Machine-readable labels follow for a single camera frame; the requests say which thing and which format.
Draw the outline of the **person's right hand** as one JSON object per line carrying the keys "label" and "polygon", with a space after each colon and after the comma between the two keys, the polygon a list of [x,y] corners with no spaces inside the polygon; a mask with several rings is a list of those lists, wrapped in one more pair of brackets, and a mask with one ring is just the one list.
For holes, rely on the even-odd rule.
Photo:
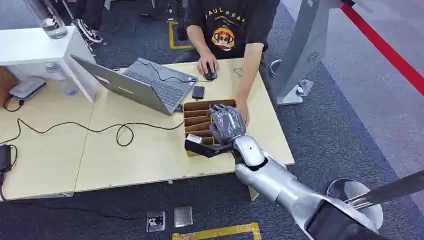
{"label": "person's right hand", "polygon": [[219,69],[218,60],[215,55],[210,51],[206,50],[201,52],[200,58],[197,62],[197,70],[200,74],[205,75],[209,72],[216,73]]}

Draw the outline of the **person's left hand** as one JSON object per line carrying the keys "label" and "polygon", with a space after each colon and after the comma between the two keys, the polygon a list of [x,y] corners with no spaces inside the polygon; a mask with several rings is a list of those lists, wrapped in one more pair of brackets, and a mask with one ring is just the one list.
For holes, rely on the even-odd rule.
{"label": "person's left hand", "polygon": [[235,102],[236,108],[240,112],[241,118],[247,127],[249,125],[249,108],[247,101],[245,99],[237,99]]}

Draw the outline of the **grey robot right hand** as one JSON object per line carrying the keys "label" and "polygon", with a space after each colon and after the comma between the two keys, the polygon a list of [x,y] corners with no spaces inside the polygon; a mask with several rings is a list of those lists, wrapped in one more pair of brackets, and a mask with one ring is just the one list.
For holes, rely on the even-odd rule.
{"label": "grey robot right hand", "polygon": [[209,131],[220,145],[228,145],[235,138],[246,134],[245,122],[236,107],[215,104],[208,111],[213,120]]}

